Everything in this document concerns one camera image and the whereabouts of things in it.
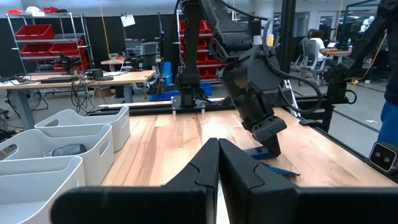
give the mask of black wall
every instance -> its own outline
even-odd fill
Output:
[[[179,65],[178,59],[178,45],[173,42],[178,42],[177,38],[177,23],[174,15],[161,15],[162,28],[165,32],[166,41],[164,44],[166,60],[172,61],[173,73],[177,71]],[[155,37],[159,36],[159,22],[157,16],[134,16],[136,24],[126,27],[126,37],[132,39],[146,39],[148,42],[154,42]],[[13,19],[12,25],[17,31],[23,24],[22,19]],[[124,50],[123,39],[123,25],[120,17],[105,17],[106,33],[108,36],[109,52],[121,53]],[[73,32],[72,23],[70,19],[63,19],[63,29],[65,32]],[[36,24],[52,24],[56,33],[62,33],[60,23],[57,19],[36,19]],[[77,32],[81,32],[81,20],[74,19],[74,24]],[[108,59],[106,50],[104,27],[102,18],[87,17],[86,24],[90,42],[92,45],[93,56],[96,68],[106,67],[101,66],[101,61]],[[23,72],[21,61],[16,50],[11,50],[15,47],[14,39],[9,27],[7,19],[0,19],[0,30],[3,30],[2,43],[0,44],[0,75],[8,77],[17,73]],[[35,63],[29,65],[25,63],[28,70],[35,68]]]

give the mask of workbench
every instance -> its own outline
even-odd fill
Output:
[[[89,82],[88,86],[117,86],[123,85],[124,87],[124,100],[125,102],[132,103],[132,93],[131,84],[132,83],[144,83],[147,82],[149,78],[155,75],[155,71],[147,70],[143,72],[128,72],[122,75],[113,76],[113,80],[110,81],[99,81],[99,82]],[[35,121],[30,109],[28,99],[26,95],[29,94],[29,90],[39,90],[46,88],[65,88],[71,87],[72,83],[46,83],[41,84],[40,81],[52,77],[64,77],[64,75],[32,75],[26,76],[24,78],[30,80],[33,83],[13,85],[12,83],[7,85],[0,85],[0,90],[11,90],[12,94],[16,99],[16,108],[21,116],[22,124],[25,129],[34,128]]]
[[[337,62],[340,63],[343,60],[343,57],[348,57],[351,54],[349,50],[337,50],[337,51],[329,51],[328,55],[338,57]]]
[[[156,102],[167,104],[169,101]],[[131,103],[142,106],[151,103]],[[274,108],[287,129],[278,134],[282,154],[265,162],[301,175],[299,186],[397,187],[321,132]],[[261,146],[241,124],[236,110],[130,117],[130,138],[101,185],[159,186],[176,176],[209,138],[226,138],[241,149]]]

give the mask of blue jeans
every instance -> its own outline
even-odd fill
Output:
[[[378,142],[398,146],[398,106],[386,102],[381,111],[381,126]]]

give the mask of person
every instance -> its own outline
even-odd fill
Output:
[[[316,30],[316,29],[310,29],[310,30],[307,32],[307,36],[304,37],[304,38],[300,41],[300,43],[299,43],[300,49],[303,48],[303,43],[304,43],[304,42],[310,40],[310,38],[311,38],[311,36],[312,36],[312,32],[314,32],[315,30]]]
[[[330,67],[336,67],[337,62],[331,59],[325,59],[325,55],[328,54],[329,50],[325,48],[325,44],[323,43],[323,40],[321,39],[322,37],[322,30],[315,30],[312,32],[310,40],[315,40],[318,45],[318,62],[323,62],[325,61],[325,65],[328,65]]]
[[[382,126],[378,142],[398,146],[398,24],[391,22],[387,27],[388,56],[391,73],[387,82],[381,112]]]

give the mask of table leg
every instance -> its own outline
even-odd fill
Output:
[[[131,85],[124,85],[124,102],[125,103],[132,103],[132,93],[131,93]]]
[[[16,108],[21,116],[24,128],[34,129],[35,119],[33,117],[32,110],[30,109],[29,102],[26,98],[27,92],[25,90],[13,90],[12,94],[15,96],[14,99],[16,99]]]

